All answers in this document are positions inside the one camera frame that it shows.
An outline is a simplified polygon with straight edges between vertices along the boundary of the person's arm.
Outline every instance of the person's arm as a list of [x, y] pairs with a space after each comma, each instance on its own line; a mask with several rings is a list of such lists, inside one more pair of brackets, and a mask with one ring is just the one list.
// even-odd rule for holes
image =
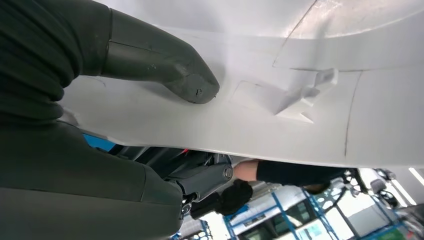
[[259, 160], [242, 161], [234, 167], [234, 176], [240, 180], [251, 182], [257, 180]]
[[345, 168], [304, 165], [279, 161], [249, 160], [234, 167], [234, 175], [244, 181], [263, 181], [282, 185], [307, 186], [328, 183]]

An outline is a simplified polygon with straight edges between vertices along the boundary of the fluorescent light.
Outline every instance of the fluorescent light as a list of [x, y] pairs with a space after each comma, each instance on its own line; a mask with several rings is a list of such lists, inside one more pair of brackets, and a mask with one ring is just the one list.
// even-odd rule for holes
[[412, 197], [407, 193], [407, 191], [405, 190], [405, 188], [402, 187], [402, 185], [395, 179], [393, 179], [391, 181], [397, 189], [399, 189], [400, 193], [405, 196], [406, 200], [408, 200], [408, 202], [412, 205], [417, 205], [417, 203], [414, 201], [414, 199], [412, 199]]
[[424, 186], [424, 178], [417, 172], [417, 170], [415, 170], [413, 167], [410, 167], [409, 171]]

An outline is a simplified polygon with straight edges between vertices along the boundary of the blue scaffolding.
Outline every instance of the blue scaffolding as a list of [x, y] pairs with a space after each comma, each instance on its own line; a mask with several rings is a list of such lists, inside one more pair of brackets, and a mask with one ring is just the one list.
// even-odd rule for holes
[[389, 224], [382, 226], [370, 233], [368, 233], [365, 236], [362, 236], [361, 240], [374, 240], [377, 239], [385, 234], [388, 234], [392, 231], [395, 231], [399, 228], [404, 228], [407, 232], [409, 232], [408, 227], [400, 220], [399, 215], [396, 213], [395, 209], [392, 209], [392, 213], [394, 215], [394, 219], [392, 219], [387, 212], [385, 211], [384, 207], [382, 206], [381, 201], [374, 195], [370, 195], [371, 199], [374, 201], [375, 205], [378, 207], [378, 209], [383, 213], [385, 218], [388, 220]]
[[318, 201], [315, 199], [315, 197], [310, 195], [304, 189], [302, 189], [302, 192], [305, 195], [305, 197], [308, 199], [308, 201], [310, 202], [310, 205], [312, 206], [316, 217], [319, 218], [319, 220], [321, 221], [322, 225], [324, 226], [330, 238], [332, 240], [339, 240], [339, 237], [337, 236], [330, 222], [327, 220], [326, 214], [323, 212], [323, 209], [318, 204]]
[[200, 240], [214, 240], [211, 229], [207, 221], [200, 220], [201, 228], [203, 229], [204, 236], [200, 236]]
[[225, 226], [226, 226], [226, 228], [228, 230], [228, 233], [229, 233], [229, 236], [230, 236], [230, 239], [231, 240], [236, 240], [237, 239], [237, 235], [234, 233], [234, 228], [236, 228], [236, 227], [238, 227], [240, 225], [243, 225], [245, 223], [248, 223], [251, 220], [256, 219], [257, 217], [260, 217], [263, 214], [265, 214], [267, 212], [270, 212], [270, 211], [272, 211], [274, 209], [279, 209], [280, 210], [281, 216], [283, 217], [284, 221], [287, 223], [287, 226], [290, 229], [291, 233], [293, 233], [294, 238], [296, 240], [301, 240], [299, 238], [298, 234], [296, 233], [295, 227], [293, 226], [292, 222], [289, 220], [289, 217], [287, 216], [287, 213], [284, 210], [283, 206], [281, 205], [281, 203], [280, 203], [277, 195], [274, 192], [272, 192], [271, 195], [272, 195], [272, 198], [275, 201], [275, 205], [273, 205], [273, 206], [271, 206], [271, 207], [269, 207], [269, 208], [267, 208], [267, 209], [265, 209], [265, 210], [263, 210], [263, 211], [255, 214], [255, 215], [253, 215], [253, 216], [251, 216], [251, 217], [249, 217], [249, 218], [247, 218], [247, 219], [245, 219], [243, 221], [237, 222], [235, 224], [231, 224], [231, 219], [233, 218], [234, 215], [224, 216], [223, 217]]

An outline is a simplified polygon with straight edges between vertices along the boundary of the black sleeve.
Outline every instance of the black sleeve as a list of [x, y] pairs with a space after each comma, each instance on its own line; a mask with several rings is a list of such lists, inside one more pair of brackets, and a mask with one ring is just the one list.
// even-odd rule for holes
[[279, 161], [260, 161], [257, 166], [258, 181], [282, 185], [306, 186], [328, 183], [340, 177], [345, 168], [303, 165]]
[[[73, 7], [76, 7], [76, 2], [81, 1], [68, 2], [74, 2]], [[97, 8], [100, 5], [105, 14], [109, 13], [104, 5], [85, 2], [97, 5]], [[62, 99], [63, 88], [84, 72], [84, 66], [90, 65], [86, 61], [87, 54], [90, 54], [88, 45], [93, 43], [90, 38], [95, 33], [84, 37], [76, 31], [74, 20], [66, 18], [57, 7], [60, 4], [66, 2], [0, 1], [0, 124], [53, 123], [62, 116], [62, 108], [55, 102]], [[79, 9], [90, 8], [79, 6]], [[77, 10], [70, 12], [75, 13], [75, 20], [83, 17]]]

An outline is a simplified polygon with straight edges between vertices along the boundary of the metal bolt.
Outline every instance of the metal bolt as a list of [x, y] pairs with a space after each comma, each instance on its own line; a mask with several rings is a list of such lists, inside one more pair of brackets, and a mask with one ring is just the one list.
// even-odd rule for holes
[[190, 212], [190, 210], [192, 209], [192, 203], [187, 203], [184, 206], [182, 206], [181, 208], [181, 214], [185, 215], [188, 214]]
[[224, 177], [227, 179], [231, 179], [233, 177], [233, 168], [232, 167], [227, 167], [224, 170]]

